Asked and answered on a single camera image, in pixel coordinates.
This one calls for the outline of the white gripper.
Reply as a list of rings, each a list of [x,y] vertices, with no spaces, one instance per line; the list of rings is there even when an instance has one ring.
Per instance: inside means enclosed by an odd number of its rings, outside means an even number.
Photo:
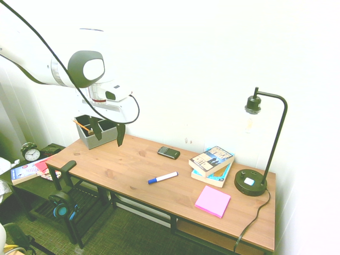
[[[97,140],[102,139],[98,118],[116,123],[117,145],[123,144],[126,126],[138,115],[138,106],[127,89],[81,89],[76,92],[76,106],[81,114],[89,115],[89,122]]]

